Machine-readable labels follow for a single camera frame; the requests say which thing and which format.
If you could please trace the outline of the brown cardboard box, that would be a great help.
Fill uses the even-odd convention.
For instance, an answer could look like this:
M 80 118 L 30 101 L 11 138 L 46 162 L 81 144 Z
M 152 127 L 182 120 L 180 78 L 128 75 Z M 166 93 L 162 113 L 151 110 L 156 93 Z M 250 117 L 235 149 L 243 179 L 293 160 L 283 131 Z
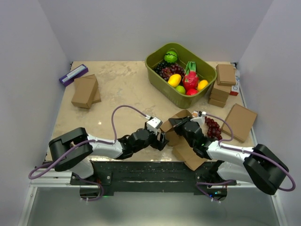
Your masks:
M 192 171 L 200 167 L 206 159 L 200 158 L 189 146 L 185 138 L 176 134 L 171 123 L 167 120 L 160 126 L 161 131 L 166 134 L 168 145 L 173 148 L 172 154 Z

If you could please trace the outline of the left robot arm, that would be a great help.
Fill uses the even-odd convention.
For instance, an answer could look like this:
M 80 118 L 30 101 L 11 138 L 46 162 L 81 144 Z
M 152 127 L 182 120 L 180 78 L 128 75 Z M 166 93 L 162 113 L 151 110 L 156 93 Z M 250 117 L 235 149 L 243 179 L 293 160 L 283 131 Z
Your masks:
M 143 129 L 116 141 L 94 137 L 85 128 L 79 127 L 51 140 L 48 145 L 52 160 L 56 163 L 55 171 L 70 170 L 87 185 L 92 185 L 97 181 L 97 172 L 88 156 L 124 160 L 148 146 L 161 151 L 168 142 L 165 132 L 146 122 Z

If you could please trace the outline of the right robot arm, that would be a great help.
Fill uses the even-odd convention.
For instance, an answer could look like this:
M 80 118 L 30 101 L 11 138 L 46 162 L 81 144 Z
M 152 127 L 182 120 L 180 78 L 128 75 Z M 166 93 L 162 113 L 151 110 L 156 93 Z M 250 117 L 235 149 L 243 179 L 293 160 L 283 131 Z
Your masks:
M 274 195 L 277 190 L 290 192 L 296 188 L 287 166 L 265 145 L 240 147 L 227 145 L 223 139 L 206 137 L 200 125 L 209 117 L 211 115 L 206 112 L 197 112 L 196 116 L 170 118 L 169 122 L 176 134 L 185 138 L 197 156 L 218 161 L 217 169 L 209 174 L 213 184 L 245 181 L 269 195 Z

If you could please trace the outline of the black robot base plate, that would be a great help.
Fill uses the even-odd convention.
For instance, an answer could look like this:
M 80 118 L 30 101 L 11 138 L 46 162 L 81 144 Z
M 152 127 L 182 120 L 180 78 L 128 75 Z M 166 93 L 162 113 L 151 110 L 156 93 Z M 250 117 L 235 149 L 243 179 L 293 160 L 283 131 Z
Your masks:
M 116 192 L 143 193 L 193 193 L 201 195 L 203 191 L 214 197 L 226 197 L 226 189 L 206 187 L 205 183 L 220 185 L 224 182 L 217 174 L 221 161 L 206 161 L 195 171 L 184 162 L 128 162 L 128 161 L 95 161 L 93 176 L 80 181 L 75 174 L 70 183 L 80 186 L 81 197 L 95 197 L 98 182 L 104 188 L 104 195 L 112 196 Z

